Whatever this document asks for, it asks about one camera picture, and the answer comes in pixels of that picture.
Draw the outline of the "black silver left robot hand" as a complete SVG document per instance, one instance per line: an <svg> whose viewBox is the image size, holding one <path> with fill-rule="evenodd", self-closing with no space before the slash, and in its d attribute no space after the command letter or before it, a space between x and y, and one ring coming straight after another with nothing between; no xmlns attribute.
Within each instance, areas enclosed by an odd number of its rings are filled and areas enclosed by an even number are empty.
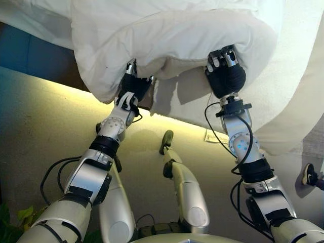
<svg viewBox="0 0 324 243"><path fill-rule="evenodd" d="M140 102L144 99L145 94L155 80L155 76L140 78L137 75L137 62L127 63L126 71L120 82L120 92L118 98L120 99L126 92L134 93L137 100Z"/></svg>

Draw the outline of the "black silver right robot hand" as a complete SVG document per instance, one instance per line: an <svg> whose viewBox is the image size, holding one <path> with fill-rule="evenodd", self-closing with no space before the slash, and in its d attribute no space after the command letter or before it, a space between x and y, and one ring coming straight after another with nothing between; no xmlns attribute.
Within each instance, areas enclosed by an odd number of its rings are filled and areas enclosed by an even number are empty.
<svg viewBox="0 0 324 243"><path fill-rule="evenodd" d="M246 72L238 62L233 45L209 53L205 75L219 99L239 92L246 82Z"/></svg>

